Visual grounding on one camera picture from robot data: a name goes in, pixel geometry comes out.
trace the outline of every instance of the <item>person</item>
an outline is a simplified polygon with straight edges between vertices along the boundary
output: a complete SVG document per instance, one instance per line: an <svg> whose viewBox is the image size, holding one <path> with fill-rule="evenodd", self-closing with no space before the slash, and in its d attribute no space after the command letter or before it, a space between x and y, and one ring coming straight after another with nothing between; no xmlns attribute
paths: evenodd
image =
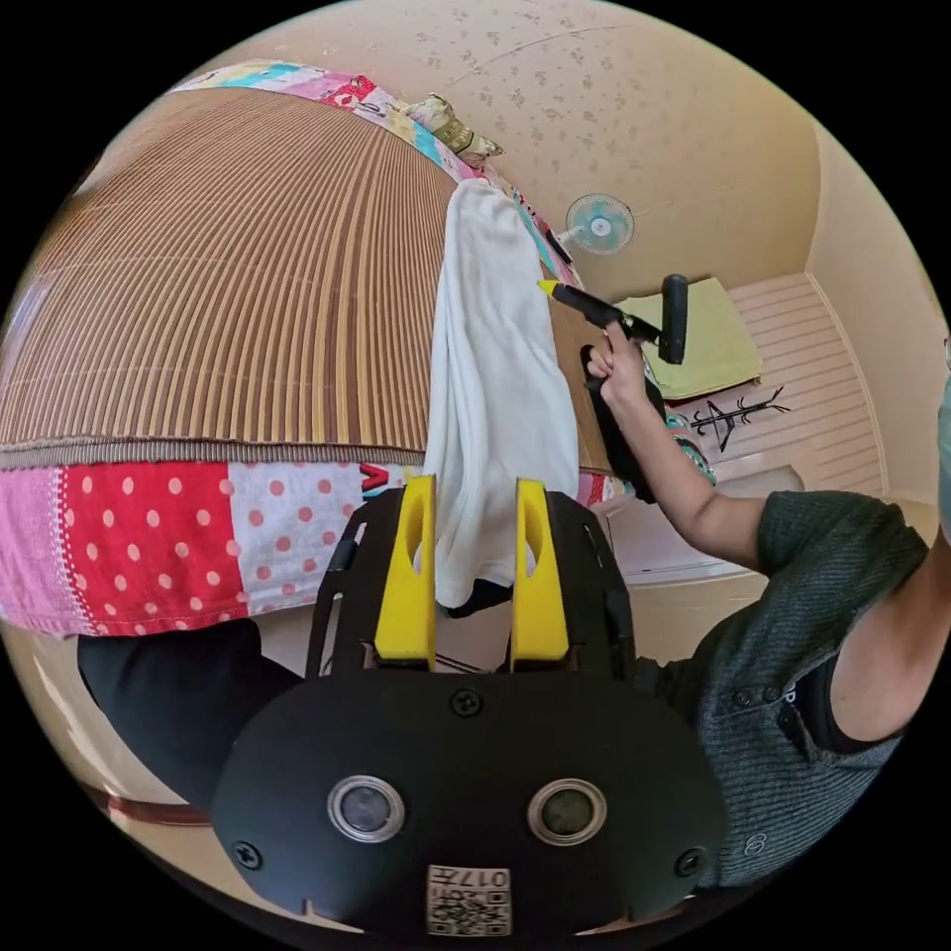
<svg viewBox="0 0 951 951"><path fill-rule="evenodd" d="M951 379L939 414L941 529L929 547L897 506L866 495L717 492L646 397L640 347L618 325L588 370L603 378L601 395L682 537L769 579L690 658L664 666L638 658L636 672L640 689L696 731L726 801L728 837L696 894L743 896L868 788L937 668L951 629ZM250 619L149 638L83 637L77 656L122 739L201 808L243 726L299 683L262 657Z"/></svg>

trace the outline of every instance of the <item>white towel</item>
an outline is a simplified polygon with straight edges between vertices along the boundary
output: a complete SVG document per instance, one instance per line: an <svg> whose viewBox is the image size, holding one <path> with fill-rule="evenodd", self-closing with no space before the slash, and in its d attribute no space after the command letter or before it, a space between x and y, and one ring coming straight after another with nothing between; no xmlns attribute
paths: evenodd
<svg viewBox="0 0 951 951"><path fill-rule="evenodd" d="M436 599L515 577L515 481L574 497L578 429L558 367L538 252L515 203L481 179L449 202L436 294L429 437Z"/></svg>

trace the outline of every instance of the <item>bamboo mat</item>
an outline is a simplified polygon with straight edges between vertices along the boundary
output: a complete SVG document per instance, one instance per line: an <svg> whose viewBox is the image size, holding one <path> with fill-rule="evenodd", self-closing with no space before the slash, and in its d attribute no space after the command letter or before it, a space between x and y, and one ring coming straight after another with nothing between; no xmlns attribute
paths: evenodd
<svg viewBox="0 0 951 951"><path fill-rule="evenodd" d="M455 182L373 123L258 90L166 96L127 138L14 300L0 468L421 462ZM604 469L560 307L581 463Z"/></svg>

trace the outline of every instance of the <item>wall fan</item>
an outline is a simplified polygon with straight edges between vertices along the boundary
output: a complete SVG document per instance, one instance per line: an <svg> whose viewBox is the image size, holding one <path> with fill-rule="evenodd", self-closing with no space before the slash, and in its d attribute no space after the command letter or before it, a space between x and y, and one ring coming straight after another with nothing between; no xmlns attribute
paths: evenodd
<svg viewBox="0 0 951 951"><path fill-rule="evenodd" d="M617 198L594 193L572 204L565 226L557 240L566 250L574 244L591 255L615 255L634 234L634 216Z"/></svg>

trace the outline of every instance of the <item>green towel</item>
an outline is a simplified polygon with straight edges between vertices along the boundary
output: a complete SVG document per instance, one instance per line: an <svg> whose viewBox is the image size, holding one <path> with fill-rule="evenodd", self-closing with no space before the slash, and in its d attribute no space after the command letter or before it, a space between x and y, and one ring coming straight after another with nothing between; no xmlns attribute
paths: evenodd
<svg viewBox="0 0 951 951"><path fill-rule="evenodd" d="M616 306L660 328L662 297L628 297ZM763 372L763 358L743 317L715 278L687 289L687 351L679 366L665 364L654 344L644 356L665 399L691 399L738 386Z"/></svg>

